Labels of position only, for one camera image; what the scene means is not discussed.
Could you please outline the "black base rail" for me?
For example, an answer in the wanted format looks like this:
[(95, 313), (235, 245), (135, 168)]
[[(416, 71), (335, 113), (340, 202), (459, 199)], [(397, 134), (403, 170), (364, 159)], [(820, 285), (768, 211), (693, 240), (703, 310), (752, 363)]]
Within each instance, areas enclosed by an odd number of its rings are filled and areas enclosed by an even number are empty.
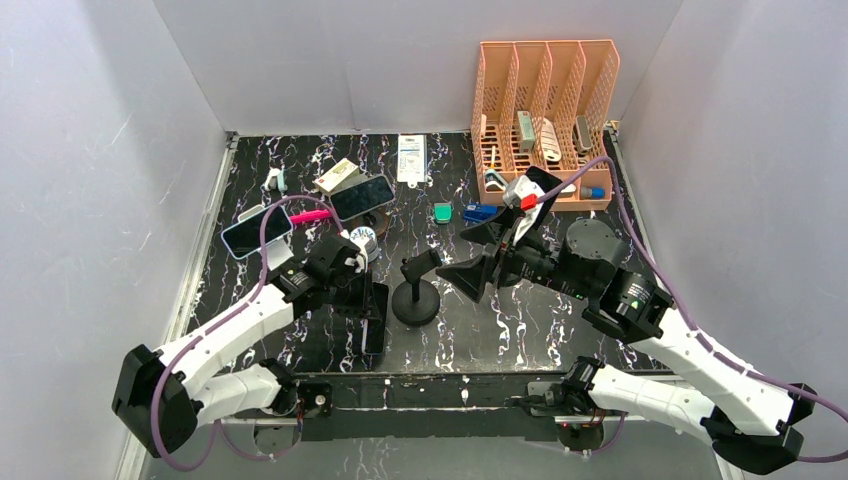
[(301, 374), (305, 442), (363, 438), (492, 438), (599, 445), (617, 411), (557, 400), (558, 372)]

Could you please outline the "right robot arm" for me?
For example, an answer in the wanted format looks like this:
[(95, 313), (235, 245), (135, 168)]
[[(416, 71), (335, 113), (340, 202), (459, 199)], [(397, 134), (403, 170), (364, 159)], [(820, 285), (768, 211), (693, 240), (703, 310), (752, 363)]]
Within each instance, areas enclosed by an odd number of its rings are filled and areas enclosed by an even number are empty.
[(500, 221), (467, 229), (463, 238), (484, 246), (471, 260), (437, 269), (438, 276), (473, 301), (488, 286), (527, 280), (585, 302), (594, 329), (672, 369), (682, 387), (650, 381), (601, 360), (579, 357), (566, 378), (546, 388), (530, 384), (514, 405), (540, 415), (626, 412), (689, 434), (728, 463), (766, 475), (800, 460), (796, 424), (812, 413), (809, 389), (782, 389), (731, 367), (727, 354), (688, 327), (672, 296), (652, 278), (626, 269), (627, 246), (597, 219), (572, 223), (552, 250), (536, 232), (519, 236)]

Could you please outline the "pink marker pen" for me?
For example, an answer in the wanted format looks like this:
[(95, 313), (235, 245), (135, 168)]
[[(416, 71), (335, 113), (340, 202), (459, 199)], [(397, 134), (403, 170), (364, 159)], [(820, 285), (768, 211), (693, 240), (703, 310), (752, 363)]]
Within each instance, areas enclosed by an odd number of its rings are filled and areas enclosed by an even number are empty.
[(323, 220), (332, 220), (333, 214), (327, 209), (317, 209), (294, 214), (289, 217), (293, 225), (300, 225)]

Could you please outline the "white teal clip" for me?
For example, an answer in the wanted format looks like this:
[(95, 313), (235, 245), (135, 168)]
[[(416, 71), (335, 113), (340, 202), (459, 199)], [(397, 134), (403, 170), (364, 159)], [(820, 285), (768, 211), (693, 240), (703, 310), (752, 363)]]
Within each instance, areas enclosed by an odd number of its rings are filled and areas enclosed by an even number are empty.
[(282, 168), (271, 168), (262, 184), (262, 190), (269, 195), (285, 196), (287, 193), (285, 171)]

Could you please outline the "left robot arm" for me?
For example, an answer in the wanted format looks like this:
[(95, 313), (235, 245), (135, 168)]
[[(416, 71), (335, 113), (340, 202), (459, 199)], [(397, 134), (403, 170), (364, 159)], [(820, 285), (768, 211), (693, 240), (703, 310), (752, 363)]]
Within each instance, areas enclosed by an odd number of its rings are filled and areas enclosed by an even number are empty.
[(301, 378), (273, 358), (236, 373), (224, 367), (266, 336), (325, 306), (365, 324), (363, 352), (383, 350), (390, 289), (374, 281), (361, 248), (342, 235), (301, 255), (278, 239), (256, 287), (206, 325), (156, 349), (124, 357), (112, 412), (156, 458), (202, 425), (246, 410), (288, 416), (304, 408)]

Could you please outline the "white phone stand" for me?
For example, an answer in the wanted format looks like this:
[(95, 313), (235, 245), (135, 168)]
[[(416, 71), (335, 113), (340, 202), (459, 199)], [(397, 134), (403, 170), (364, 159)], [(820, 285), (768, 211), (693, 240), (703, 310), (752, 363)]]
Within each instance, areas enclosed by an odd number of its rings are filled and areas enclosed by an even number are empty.
[[(256, 213), (268, 206), (262, 204), (256, 204), (252, 207), (249, 207), (246, 211), (240, 213), (237, 216), (237, 222), (243, 220), (245, 217)], [(269, 270), (273, 270), (280, 265), (282, 265), (286, 260), (290, 259), (293, 254), (291, 252), (291, 248), (289, 247), (286, 237), (290, 234), (284, 235), (282, 238), (274, 241), (273, 243), (266, 245), (265, 244), (265, 254), (267, 260), (267, 266)]]

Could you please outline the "purple smartphone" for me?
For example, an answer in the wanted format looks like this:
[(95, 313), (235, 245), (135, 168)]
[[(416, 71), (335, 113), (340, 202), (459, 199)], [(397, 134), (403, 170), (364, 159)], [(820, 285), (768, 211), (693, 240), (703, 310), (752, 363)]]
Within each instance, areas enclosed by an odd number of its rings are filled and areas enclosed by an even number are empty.
[(364, 355), (382, 355), (385, 348), (386, 321), (382, 318), (363, 319), (361, 351)]

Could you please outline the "black phone stand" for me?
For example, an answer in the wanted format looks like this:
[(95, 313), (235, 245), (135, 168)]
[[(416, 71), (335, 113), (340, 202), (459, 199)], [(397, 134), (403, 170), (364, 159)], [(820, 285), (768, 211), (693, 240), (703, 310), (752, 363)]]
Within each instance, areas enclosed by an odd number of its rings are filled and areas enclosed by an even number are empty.
[(391, 298), (392, 312), (401, 323), (421, 327), (435, 319), (441, 307), (441, 295), (423, 276), (441, 266), (441, 257), (433, 248), (402, 261), (404, 281)]

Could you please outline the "light blue smartphone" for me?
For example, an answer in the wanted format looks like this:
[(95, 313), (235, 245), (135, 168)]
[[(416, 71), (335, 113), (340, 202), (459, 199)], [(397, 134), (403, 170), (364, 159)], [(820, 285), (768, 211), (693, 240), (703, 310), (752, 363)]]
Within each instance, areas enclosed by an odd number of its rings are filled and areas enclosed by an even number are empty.
[(221, 234), (226, 249), (236, 260), (242, 260), (260, 250), (260, 233), (266, 245), (293, 230), (293, 224), (282, 206), (268, 206), (225, 228)]

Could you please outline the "smartphone on back stand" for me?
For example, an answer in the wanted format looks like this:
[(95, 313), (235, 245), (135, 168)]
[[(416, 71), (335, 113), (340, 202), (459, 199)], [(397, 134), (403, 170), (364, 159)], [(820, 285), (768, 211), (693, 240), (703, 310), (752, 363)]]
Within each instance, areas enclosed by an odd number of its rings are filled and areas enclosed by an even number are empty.
[(330, 204), (341, 221), (369, 213), (395, 198), (395, 191), (385, 175), (370, 177), (329, 196)]

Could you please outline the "white blister pack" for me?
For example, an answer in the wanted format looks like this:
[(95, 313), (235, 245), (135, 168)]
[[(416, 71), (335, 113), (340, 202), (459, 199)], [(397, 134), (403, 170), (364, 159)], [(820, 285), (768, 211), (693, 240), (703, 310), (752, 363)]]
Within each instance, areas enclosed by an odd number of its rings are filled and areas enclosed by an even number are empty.
[(426, 136), (399, 135), (397, 181), (416, 188), (427, 181)]

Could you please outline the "orange file organizer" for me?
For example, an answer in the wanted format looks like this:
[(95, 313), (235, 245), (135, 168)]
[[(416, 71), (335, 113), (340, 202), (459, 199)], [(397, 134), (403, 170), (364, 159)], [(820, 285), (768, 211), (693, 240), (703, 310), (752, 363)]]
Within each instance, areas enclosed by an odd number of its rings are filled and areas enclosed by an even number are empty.
[[(471, 116), (471, 145), (479, 199), (498, 204), (505, 185), (537, 166), (561, 180), (602, 156), (604, 129), (620, 67), (610, 39), (490, 41), (479, 46)], [(516, 112), (533, 117), (536, 142), (518, 151)], [(573, 143), (575, 117), (585, 115), (593, 148), (578, 156)], [(543, 159), (539, 135), (543, 119), (555, 127), (562, 151), (559, 163)]]

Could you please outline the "grey item in organizer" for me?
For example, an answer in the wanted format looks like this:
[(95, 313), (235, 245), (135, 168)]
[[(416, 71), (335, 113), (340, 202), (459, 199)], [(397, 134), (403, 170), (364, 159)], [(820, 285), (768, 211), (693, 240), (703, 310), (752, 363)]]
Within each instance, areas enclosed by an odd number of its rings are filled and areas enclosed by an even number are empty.
[(518, 135), (518, 151), (520, 153), (529, 153), (536, 142), (535, 128), (533, 126), (533, 117), (527, 110), (518, 110), (516, 112), (517, 120), (517, 135)]

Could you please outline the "white cardboard box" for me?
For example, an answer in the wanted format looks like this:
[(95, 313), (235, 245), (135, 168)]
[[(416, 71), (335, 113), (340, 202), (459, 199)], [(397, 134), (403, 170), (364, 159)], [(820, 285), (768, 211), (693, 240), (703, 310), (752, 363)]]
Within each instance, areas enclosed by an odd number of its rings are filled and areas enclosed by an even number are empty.
[(338, 190), (345, 181), (360, 173), (361, 169), (358, 164), (343, 158), (315, 179), (313, 184), (321, 193), (330, 195)]

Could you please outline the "blue capped tube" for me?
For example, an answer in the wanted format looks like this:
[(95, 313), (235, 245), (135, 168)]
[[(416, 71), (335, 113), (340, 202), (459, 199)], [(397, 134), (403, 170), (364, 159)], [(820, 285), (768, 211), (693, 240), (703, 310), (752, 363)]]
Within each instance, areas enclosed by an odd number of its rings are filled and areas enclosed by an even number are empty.
[(606, 190), (601, 187), (582, 187), (580, 198), (582, 200), (601, 200), (606, 196)]

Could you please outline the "blue stapler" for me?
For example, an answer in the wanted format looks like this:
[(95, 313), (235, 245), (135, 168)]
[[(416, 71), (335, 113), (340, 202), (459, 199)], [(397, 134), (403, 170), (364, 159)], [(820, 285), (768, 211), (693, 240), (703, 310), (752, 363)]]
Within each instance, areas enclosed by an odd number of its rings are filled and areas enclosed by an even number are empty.
[(495, 205), (470, 203), (464, 211), (462, 218), (469, 224), (480, 224), (494, 217), (499, 211)]

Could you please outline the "white item in organizer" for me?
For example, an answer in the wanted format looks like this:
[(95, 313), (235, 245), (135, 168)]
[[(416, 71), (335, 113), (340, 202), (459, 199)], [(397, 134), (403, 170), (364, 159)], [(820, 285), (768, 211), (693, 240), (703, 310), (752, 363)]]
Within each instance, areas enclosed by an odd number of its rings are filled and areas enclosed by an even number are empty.
[(543, 119), (539, 140), (545, 162), (548, 164), (559, 163), (562, 160), (562, 151), (554, 124), (548, 118)]

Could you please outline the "black smartphone on right stand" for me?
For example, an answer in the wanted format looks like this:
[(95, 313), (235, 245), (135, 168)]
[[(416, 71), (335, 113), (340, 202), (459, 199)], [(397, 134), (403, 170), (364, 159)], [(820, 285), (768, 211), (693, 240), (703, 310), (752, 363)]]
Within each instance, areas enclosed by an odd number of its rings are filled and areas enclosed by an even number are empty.
[(545, 221), (556, 196), (564, 189), (562, 184), (563, 181), (557, 176), (540, 167), (531, 166), (510, 182), (503, 200), (507, 206), (519, 208), (525, 213), (525, 219), (520, 222), (521, 227), (535, 230)]

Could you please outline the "dark item in organizer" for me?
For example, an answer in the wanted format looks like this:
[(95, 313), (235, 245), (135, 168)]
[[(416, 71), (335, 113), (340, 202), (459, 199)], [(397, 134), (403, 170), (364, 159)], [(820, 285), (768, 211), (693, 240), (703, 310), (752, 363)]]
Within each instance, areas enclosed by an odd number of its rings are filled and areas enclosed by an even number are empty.
[(586, 156), (593, 148), (592, 133), (585, 115), (575, 117), (573, 143), (578, 156)]

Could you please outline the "green small box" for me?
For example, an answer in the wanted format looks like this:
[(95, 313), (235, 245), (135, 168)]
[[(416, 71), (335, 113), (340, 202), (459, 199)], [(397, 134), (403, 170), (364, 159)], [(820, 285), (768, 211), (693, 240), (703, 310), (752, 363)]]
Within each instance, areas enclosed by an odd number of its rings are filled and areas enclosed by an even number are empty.
[(453, 207), (450, 203), (436, 203), (433, 205), (433, 220), (436, 224), (449, 224), (452, 216)]

